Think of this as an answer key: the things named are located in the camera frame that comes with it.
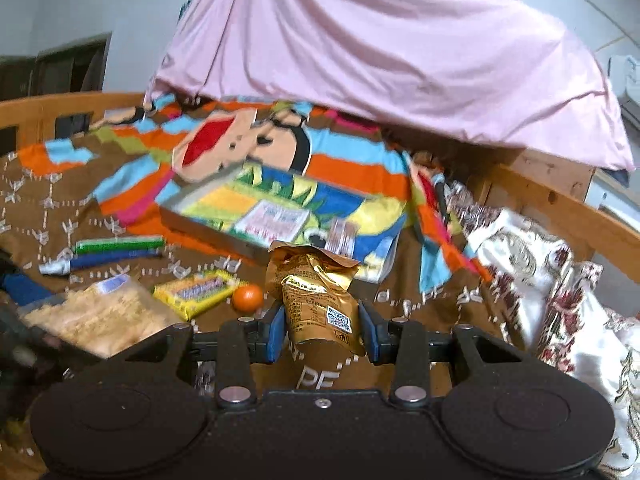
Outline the gold foil snack bag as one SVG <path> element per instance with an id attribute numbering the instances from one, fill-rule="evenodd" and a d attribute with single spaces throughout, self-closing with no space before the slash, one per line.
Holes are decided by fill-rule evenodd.
<path id="1" fill-rule="evenodd" d="M 358 269 L 358 261 L 323 248 L 271 244 L 266 289 L 285 308 L 294 346 L 325 341 L 364 355 L 359 302 L 348 291 Z"/>

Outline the orange mandarin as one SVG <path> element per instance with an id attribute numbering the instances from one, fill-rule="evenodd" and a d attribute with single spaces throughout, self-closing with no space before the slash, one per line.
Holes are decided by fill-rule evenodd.
<path id="1" fill-rule="evenodd" d="M 239 286 L 231 296 L 232 307 L 244 314 L 253 314 L 264 304 L 264 292 L 255 284 Z"/>

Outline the clear bag of crackers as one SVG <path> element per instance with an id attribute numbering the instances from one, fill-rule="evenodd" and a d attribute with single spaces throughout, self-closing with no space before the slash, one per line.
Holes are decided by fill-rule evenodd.
<path id="1" fill-rule="evenodd" d="M 127 274 L 26 308 L 21 319 L 103 359 L 180 322 L 171 308 Z"/>

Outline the blue toothpaste-like tube pack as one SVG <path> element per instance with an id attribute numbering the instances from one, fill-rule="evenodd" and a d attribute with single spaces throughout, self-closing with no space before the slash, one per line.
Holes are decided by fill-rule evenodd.
<path id="1" fill-rule="evenodd" d="M 122 261 L 137 258 L 155 258 L 160 256 L 159 249 L 136 249 L 126 252 L 100 252 L 99 254 L 80 255 L 70 260 L 56 260 L 40 264 L 41 275 L 65 276 L 74 271 L 91 269 L 95 266 L 104 266 L 107 263 L 120 263 Z"/>

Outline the yellow candy bar pack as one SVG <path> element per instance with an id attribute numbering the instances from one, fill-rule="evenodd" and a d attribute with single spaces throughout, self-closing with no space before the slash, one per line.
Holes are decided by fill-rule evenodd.
<path id="1" fill-rule="evenodd" d="M 189 322 L 231 297 L 240 285 L 241 281 L 227 271 L 205 271 L 157 285 L 153 297 Z"/>

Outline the white green snack pouch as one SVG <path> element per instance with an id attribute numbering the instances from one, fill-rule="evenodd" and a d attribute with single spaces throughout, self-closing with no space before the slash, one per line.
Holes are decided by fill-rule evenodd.
<path id="1" fill-rule="evenodd" d="M 268 248 L 273 242 L 292 243 L 309 219 L 306 209 L 260 200 L 233 223 L 230 232 L 243 240 Z"/>

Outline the green stick snack pack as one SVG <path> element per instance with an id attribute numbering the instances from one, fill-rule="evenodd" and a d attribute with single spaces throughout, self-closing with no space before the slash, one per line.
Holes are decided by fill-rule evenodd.
<path id="1" fill-rule="evenodd" d="M 125 236 L 90 238 L 74 246 L 76 255 L 102 254 L 102 252 L 130 252 L 130 250 L 158 249 L 165 246 L 162 236 Z"/>

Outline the metal tray with dinosaur print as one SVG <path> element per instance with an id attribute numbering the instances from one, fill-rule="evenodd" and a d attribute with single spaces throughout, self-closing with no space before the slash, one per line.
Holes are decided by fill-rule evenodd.
<path id="1" fill-rule="evenodd" d="M 326 249 L 357 260 L 358 281 L 378 284 L 392 270 L 407 215 L 393 197 L 243 162 L 161 202 L 160 218 L 168 229 L 260 263 L 274 242 Z"/>

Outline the colourful cartoon monkey blanket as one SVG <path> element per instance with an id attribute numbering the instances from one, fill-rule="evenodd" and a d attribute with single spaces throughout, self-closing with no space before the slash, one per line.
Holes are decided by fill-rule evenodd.
<path id="1" fill-rule="evenodd" d="M 155 288 L 221 270 L 265 279 L 276 229 L 240 220 L 273 203 L 296 212 L 300 244 L 334 219 L 357 229 L 358 278 L 383 314 L 432 330 L 498 334 L 489 271 L 436 185 L 454 142 L 304 102 L 190 104 L 166 94 L 65 139 L 1 154 L 1 269 L 48 292 L 127 274 Z"/>

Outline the white floral quilt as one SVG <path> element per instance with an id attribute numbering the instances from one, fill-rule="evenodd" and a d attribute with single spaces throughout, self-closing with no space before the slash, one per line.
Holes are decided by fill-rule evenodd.
<path id="1" fill-rule="evenodd" d="M 461 183 L 445 188 L 455 226 L 494 277 L 513 341 L 599 391 L 615 431 L 599 465 L 609 479 L 639 475 L 639 322 L 602 306 L 602 268 L 580 261 L 567 242 L 508 208 L 483 206 Z"/>

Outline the pink hanging sheet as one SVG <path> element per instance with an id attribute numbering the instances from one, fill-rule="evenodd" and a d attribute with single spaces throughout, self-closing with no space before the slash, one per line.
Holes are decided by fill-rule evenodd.
<path id="1" fill-rule="evenodd" d="M 518 0 L 193 0 L 146 94 L 303 100 L 633 170 L 593 53 Z"/>

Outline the white air conditioner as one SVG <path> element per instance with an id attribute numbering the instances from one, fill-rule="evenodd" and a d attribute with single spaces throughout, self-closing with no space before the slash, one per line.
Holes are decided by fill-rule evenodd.
<path id="1" fill-rule="evenodd" d="M 640 67 L 631 55 L 614 55 L 608 60 L 608 79 L 620 102 L 623 118 L 639 129 Z"/>

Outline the wooden bed frame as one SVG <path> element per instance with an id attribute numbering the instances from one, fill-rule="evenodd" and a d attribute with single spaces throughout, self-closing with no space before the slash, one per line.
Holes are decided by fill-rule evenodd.
<path id="1" fill-rule="evenodd" d="M 108 110 L 133 107 L 142 99 L 136 92 L 93 91 L 3 101 L 1 127 L 14 127 L 16 146 L 24 148 L 51 139 L 60 117 L 87 114 L 99 120 Z M 548 221 L 549 230 L 563 230 L 588 254 L 597 252 L 631 281 L 639 281 L 639 233 L 623 222 L 503 164 L 472 169 L 466 184 L 483 205 L 501 188 L 509 196 L 507 205 L 539 212 Z"/>

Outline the dark window frame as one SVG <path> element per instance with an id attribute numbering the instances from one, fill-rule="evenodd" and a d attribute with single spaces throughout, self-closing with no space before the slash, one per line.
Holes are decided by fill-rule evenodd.
<path id="1" fill-rule="evenodd" d="M 101 91 L 112 34 L 101 34 L 40 51 L 2 55 L 2 101 L 48 94 Z"/>

